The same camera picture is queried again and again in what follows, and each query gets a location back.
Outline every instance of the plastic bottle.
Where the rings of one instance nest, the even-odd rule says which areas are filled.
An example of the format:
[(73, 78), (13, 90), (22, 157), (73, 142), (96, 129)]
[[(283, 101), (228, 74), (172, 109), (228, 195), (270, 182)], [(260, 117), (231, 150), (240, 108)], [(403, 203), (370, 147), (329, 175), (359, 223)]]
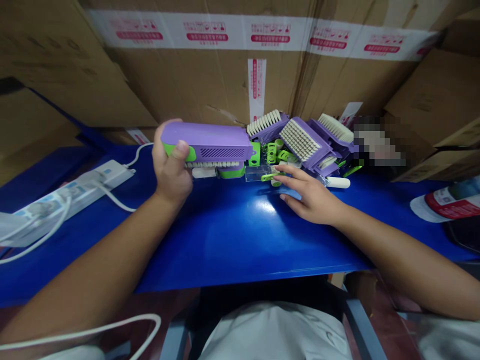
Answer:
[(410, 208), (431, 223), (480, 215), (480, 175), (416, 197), (410, 202)]

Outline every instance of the forearm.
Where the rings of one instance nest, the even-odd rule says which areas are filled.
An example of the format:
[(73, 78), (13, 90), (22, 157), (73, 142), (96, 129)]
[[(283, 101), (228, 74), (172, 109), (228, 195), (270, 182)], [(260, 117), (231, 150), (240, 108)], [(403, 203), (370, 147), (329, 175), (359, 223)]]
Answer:
[(152, 196), (44, 287), (3, 330), (0, 343), (106, 323), (135, 289), (181, 206)]
[(404, 232), (348, 207), (336, 228), (399, 291), (433, 312), (480, 320), (480, 282)]

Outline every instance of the left hand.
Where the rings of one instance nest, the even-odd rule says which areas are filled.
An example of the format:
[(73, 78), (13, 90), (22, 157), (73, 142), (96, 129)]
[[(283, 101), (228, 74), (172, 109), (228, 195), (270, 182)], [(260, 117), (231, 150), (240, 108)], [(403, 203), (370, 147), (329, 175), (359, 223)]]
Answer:
[(160, 125), (155, 132), (152, 150), (157, 181), (155, 194), (173, 204), (182, 204), (192, 192), (192, 172), (185, 168), (185, 159), (189, 155), (190, 148), (185, 141), (180, 140), (170, 156), (167, 156), (160, 138), (167, 124), (181, 121), (182, 119), (177, 118)]

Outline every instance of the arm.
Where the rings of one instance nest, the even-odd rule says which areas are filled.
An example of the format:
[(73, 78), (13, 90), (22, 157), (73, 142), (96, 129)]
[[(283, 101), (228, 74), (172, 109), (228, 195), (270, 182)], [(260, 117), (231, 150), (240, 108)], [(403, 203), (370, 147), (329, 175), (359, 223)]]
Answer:
[(192, 190), (184, 168), (189, 147), (181, 141), (167, 158), (160, 141), (164, 126), (152, 150), (155, 193), (35, 295), (2, 331), (1, 344), (101, 326), (133, 292)]
[(340, 201), (300, 169), (277, 166), (275, 176), (301, 201), (280, 197), (301, 218), (334, 226), (347, 236), (399, 291), (435, 313), (480, 320), (480, 282), (420, 241)]

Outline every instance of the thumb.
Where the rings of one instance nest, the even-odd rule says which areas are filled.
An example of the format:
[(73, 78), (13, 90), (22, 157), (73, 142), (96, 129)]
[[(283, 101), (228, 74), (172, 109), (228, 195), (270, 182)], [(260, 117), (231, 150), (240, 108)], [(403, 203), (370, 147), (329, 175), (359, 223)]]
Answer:
[(185, 168), (185, 159), (189, 153), (189, 145), (185, 141), (179, 140), (166, 161), (165, 171), (173, 175), (182, 172)]
[(302, 204), (296, 198), (287, 194), (281, 194), (280, 199), (286, 202), (286, 204), (290, 207), (290, 209), (292, 209), (295, 212), (295, 214), (297, 214), (301, 218), (303, 217), (303, 214), (307, 209), (307, 207), (304, 204)]

